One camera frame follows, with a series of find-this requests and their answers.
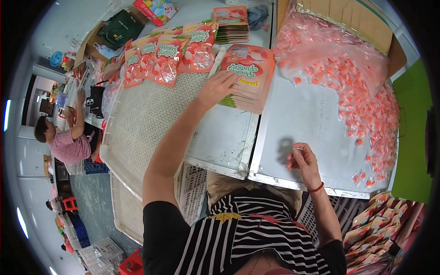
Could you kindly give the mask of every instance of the orange bag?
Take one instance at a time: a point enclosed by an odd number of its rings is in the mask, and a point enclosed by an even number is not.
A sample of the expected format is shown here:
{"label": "orange bag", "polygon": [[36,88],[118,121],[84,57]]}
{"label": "orange bag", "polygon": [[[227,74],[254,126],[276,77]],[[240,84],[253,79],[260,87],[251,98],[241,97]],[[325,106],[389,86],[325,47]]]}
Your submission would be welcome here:
{"label": "orange bag", "polygon": [[174,87],[177,78],[177,65],[185,53],[190,38],[183,35],[162,34],[154,52],[154,68],[151,80]]}

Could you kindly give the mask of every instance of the red plastic stool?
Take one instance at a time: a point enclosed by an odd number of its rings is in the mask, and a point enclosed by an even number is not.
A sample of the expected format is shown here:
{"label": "red plastic stool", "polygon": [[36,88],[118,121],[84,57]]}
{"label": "red plastic stool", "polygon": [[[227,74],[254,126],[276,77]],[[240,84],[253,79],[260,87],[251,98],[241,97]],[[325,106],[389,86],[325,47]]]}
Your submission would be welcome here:
{"label": "red plastic stool", "polygon": [[62,200],[62,202],[64,203],[64,208],[66,211],[78,210],[75,197],[65,198]]}
{"label": "red plastic stool", "polygon": [[136,249],[133,254],[125,259],[119,266],[121,275],[143,275],[142,258],[140,250]]}

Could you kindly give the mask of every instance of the black bag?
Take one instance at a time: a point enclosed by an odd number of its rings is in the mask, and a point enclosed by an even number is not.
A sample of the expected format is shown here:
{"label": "black bag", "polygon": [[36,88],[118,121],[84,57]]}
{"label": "black bag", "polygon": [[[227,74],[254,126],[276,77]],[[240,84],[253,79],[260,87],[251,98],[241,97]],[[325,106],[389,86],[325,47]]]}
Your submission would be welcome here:
{"label": "black bag", "polygon": [[101,105],[103,103],[103,93],[105,88],[97,86],[101,83],[107,82],[108,80],[96,83],[90,86],[90,97],[86,98],[86,105],[90,107],[90,113],[94,114],[97,118],[104,118]]}

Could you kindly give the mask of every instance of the table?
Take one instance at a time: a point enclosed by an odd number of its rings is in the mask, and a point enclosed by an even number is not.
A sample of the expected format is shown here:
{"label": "table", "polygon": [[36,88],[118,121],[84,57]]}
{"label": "table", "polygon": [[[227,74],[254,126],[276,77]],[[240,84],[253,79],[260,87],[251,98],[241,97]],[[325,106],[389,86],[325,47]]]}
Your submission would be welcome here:
{"label": "table", "polygon": [[[268,0],[241,0],[238,5],[256,6],[267,4],[269,29],[250,32],[246,44],[269,48],[271,46],[271,22],[273,3]],[[165,27],[182,26],[212,18],[215,7],[223,7],[221,1],[180,0],[179,11]],[[156,26],[148,22],[140,37],[151,33]],[[232,44],[222,45],[228,49]],[[185,161],[223,175],[245,179],[249,173],[249,160],[255,142],[259,115],[251,114],[222,105],[214,106],[198,125],[194,138],[189,145]]]}
{"label": "table", "polygon": [[369,146],[356,147],[354,140],[344,137],[345,125],[337,119],[338,100],[336,92],[330,88],[316,85],[294,87],[276,68],[261,115],[248,178],[306,191],[299,170],[288,171],[285,168],[292,145],[306,142],[317,156],[328,195],[369,199],[371,194],[390,190],[396,164],[391,177],[371,189],[364,184],[356,186],[351,180],[360,168],[370,172],[369,166],[364,163]]}

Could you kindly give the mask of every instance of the blue floor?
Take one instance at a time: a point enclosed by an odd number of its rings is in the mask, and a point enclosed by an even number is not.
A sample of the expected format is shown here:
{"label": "blue floor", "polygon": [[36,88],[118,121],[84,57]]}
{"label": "blue floor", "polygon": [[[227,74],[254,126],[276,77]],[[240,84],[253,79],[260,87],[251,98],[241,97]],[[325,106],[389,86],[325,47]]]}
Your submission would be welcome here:
{"label": "blue floor", "polygon": [[141,247],[114,226],[109,174],[70,176],[70,185],[91,244],[110,237],[125,257]]}

